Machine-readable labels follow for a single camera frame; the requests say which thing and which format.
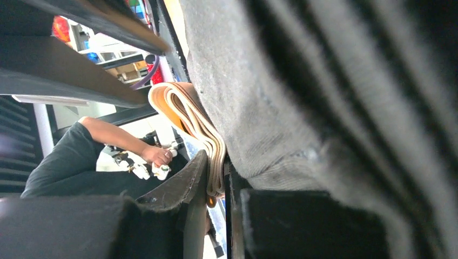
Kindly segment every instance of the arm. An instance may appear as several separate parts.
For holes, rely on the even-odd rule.
[[[148,163],[155,163],[156,166],[167,165],[172,160],[170,151],[150,146],[115,125],[90,117],[83,117],[78,122],[89,131],[96,142],[120,147]]]

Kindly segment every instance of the gray cloth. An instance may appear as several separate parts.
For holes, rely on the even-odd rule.
[[[75,123],[32,171],[21,197],[122,194],[136,199],[163,183],[156,177],[143,180],[126,171],[96,172],[97,159],[104,147],[92,139],[82,124]],[[173,158],[169,164],[172,172],[167,178],[186,163],[182,155]]]
[[[458,258],[453,66],[407,4],[182,1],[188,70],[254,188],[327,190],[393,258]]]

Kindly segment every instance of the cable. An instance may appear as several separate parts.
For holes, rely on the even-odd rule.
[[[132,90],[137,90],[137,89],[141,88],[144,84],[146,84],[149,80],[151,80],[151,78],[156,73],[158,67],[159,67],[159,57],[157,55],[154,55],[154,66],[151,69],[151,71],[148,72],[148,74],[146,74],[146,76],[144,78],[142,78],[139,82],[131,85],[130,88]]]
[[[154,25],[151,24],[151,23],[149,23],[149,25],[151,26],[150,29],[154,32],[154,34],[157,35],[156,27],[154,27]],[[154,76],[154,74],[156,73],[158,68],[159,68],[159,57],[157,55],[154,55],[154,65],[153,65],[153,68],[151,69],[151,71],[148,72],[148,74],[146,74],[146,76],[144,78],[142,78],[139,82],[131,85],[130,89],[138,90],[139,88],[142,88],[143,85],[145,85],[149,80],[151,80],[151,78]]]

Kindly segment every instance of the black panel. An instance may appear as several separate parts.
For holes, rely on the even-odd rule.
[[[2,259],[183,258],[178,214],[142,212],[121,196],[0,202]]]
[[[0,96],[0,197],[19,195],[43,152],[32,104]]]
[[[46,111],[48,113],[49,126],[51,127],[51,132],[54,133],[58,130],[54,107],[51,104],[46,104]]]
[[[245,253],[240,191],[242,189],[251,189],[252,187],[235,170],[230,159],[224,164],[224,173],[226,187],[227,258],[251,259],[250,254]]]
[[[146,104],[100,66],[54,37],[0,35],[0,94],[73,97],[130,108]]]
[[[253,258],[389,258],[377,217],[324,192],[240,192],[245,248]]]
[[[0,35],[50,36],[54,15],[18,0],[3,0]]]

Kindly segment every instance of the red object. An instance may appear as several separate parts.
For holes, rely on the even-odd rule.
[[[152,64],[146,64],[146,69],[148,70],[148,72],[150,72],[153,69],[153,66],[154,65]],[[162,71],[159,66],[156,70],[156,73],[154,73],[153,77],[151,78],[151,83],[154,85],[162,82],[164,82],[164,78],[162,77]]]
[[[69,31],[70,27],[67,20],[61,16],[54,16],[54,22],[52,23],[52,33],[54,36],[67,43],[70,41]]]

